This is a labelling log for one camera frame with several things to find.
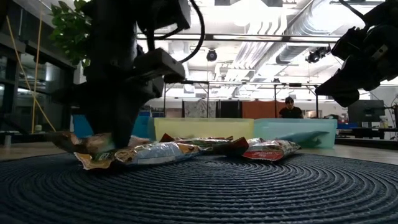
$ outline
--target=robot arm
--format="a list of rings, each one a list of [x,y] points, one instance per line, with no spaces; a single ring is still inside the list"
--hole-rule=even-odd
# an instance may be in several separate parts
[[[347,107],[359,99],[358,89],[374,90],[398,75],[398,2],[387,0],[365,15],[339,2],[362,18],[365,27],[349,29],[336,43],[331,53],[344,60],[343,66],[315,93]]]
[[[164,83],[185,79],[182,63],[200,49],[204,20],[194,0],[190,0],[201,23],[201,39],[186,59],[178,62],[166,51],[155,49],[154,32],[172,24],[177,30],[190,28],[188,0],[92,0],[82,11],[92,18],[85,68],[87,82],[59,90],[53,98],[78,105],[95,134],[112,133],[116,148],[126,147],[140,108],[162,96]],[[137,45],[137,26],[147,36],[149,51]]]

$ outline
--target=potted plant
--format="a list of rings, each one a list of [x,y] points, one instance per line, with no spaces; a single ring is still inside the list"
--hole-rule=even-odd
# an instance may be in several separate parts
[[[83,68],[90,65],[87,55],[88,39],[90,37],[90,18],[82,9],[84,0],[74,0],[75,10],[65,2],[59,1],[59,6],[51,5],[52,24],[55,26],[50,39],[55,46],[62,49],[73,65],[82,62]]]

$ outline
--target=yellow bin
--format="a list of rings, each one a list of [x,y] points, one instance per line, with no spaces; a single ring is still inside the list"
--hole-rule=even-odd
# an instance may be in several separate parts
[[[233,118],[155,118],[156,140],[167,133],[172,137],[253,138],[253,119]]]

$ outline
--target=round woven rug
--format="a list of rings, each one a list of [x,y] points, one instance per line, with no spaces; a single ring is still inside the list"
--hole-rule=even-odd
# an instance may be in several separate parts
[[[297,154],[87,171],[67,154],[0,162],[0,223],[397,223],[398,166]]]

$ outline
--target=camera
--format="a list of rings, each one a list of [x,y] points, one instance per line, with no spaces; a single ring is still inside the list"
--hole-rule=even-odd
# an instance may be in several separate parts
[[[319,60],[326,57],[328,53],[330,53],[330,47],[318,47],[311,51],[305,60],[308,63],[317,63]]]
[[[208,62],[214,62],[217,60],[217,53],[215,49],[210,49],[207,53],[206,59]]]

